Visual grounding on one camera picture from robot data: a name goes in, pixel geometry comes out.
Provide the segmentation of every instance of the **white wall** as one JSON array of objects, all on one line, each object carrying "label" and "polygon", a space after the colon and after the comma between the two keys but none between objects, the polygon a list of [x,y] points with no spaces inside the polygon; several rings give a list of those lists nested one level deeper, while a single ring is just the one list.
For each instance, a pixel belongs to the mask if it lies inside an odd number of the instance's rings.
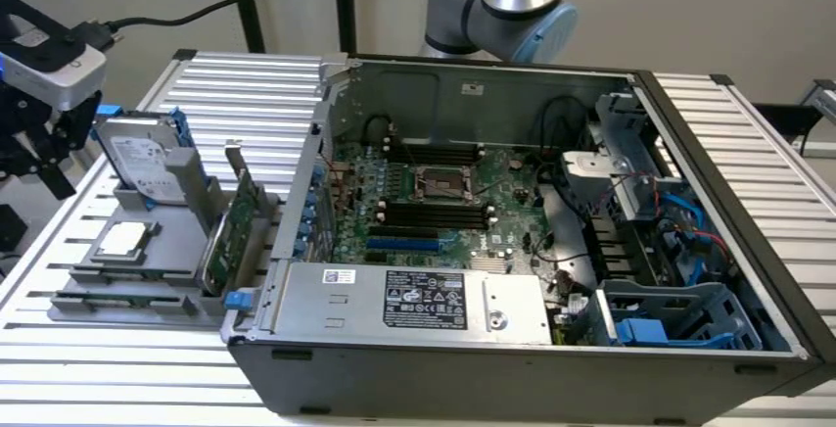
[{"label": "white wall", "polygon": [[[218,0],[28,1],[71,24],[92,17],[175,18]],[[760,101],[794,101],[811,79],[836,77],[832,0],[571,1],[582,20],[560,63],[724,72]],[[338,50],[334,0],[260,0],[259,5],[271,50]],[[424,5],[426,0],[358,0],[360,51],[414,54]],[[124,32],[128,39],[110,53],[106,95],[127,105],[140,99],[176,48],[244,48],[234,9],[183,28]]]}]

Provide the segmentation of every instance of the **warning label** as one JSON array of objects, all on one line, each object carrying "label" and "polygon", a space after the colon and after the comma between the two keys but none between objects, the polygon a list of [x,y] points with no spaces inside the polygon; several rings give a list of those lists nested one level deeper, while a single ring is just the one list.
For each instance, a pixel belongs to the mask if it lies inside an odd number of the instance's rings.
[{"label": "warning label", "polygon": [[468,329],[462,273],[387,271],[383,322],[390,327]]}]

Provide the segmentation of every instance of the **black stand pole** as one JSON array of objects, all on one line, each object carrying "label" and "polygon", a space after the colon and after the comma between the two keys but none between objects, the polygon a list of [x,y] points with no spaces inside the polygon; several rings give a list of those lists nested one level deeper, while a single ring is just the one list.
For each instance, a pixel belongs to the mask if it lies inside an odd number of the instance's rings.
[{"label": "black stand pole", "polygon": [[244,38],[247,39],[247,50],[250,53],[266,53],[264,34],[262,33],[256,1],[240,1],[238,3],[238,14],[240,16],[240,25],[244,29]]},{"label": "black stand pole", "polygon": [[340,28],[340,51],[356,53],[354,0],[338,0],[338,25]]}]

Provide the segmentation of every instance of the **green circuit board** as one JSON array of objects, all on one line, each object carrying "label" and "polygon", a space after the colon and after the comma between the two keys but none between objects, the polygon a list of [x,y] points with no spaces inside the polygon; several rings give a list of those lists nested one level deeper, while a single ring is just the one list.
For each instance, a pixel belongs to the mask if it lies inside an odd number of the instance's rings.
[{"label": "green circuit board", "polygon": [[[335,191],[338,233],[332,262],[380,263],[391,265],[474,268],[508,273],[536,273],[539,262],[524,251],[523,240],[528,233],[536,243],[548,233],[543,203],[536,199],[536,165],[526,164],[530,153],[511,148],[487,147],[483,158],[472,166],[412,165],[391,163],[375,149],[359,144],[338,145],[335,165],[352,174],[343,174]],[[436,177],[464,175],[468,170],[472,197],[466,200],[454,194],[436,191],[432,197],[418,197],[416,172]],[[347,203],[346,191],[359,200]],[[396,203],[468,204],[495,207],[498,221],[490,229],[439,229],[439,252],[386,251],[386,261],[368,261],[366,248],[370,227],[375,226],[378,201],[386,197]]]}]

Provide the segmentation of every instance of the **motherboard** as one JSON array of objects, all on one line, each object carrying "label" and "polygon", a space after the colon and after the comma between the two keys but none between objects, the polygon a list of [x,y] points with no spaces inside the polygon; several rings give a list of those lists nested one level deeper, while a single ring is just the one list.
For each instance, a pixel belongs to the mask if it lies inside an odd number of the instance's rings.
[{"label": "motherboard", "polygon": [[550,233],[538,183],[543,164],[528,150],[347,143],[331,166],[334,262],[546,278],[548,264],[532,254]]}]

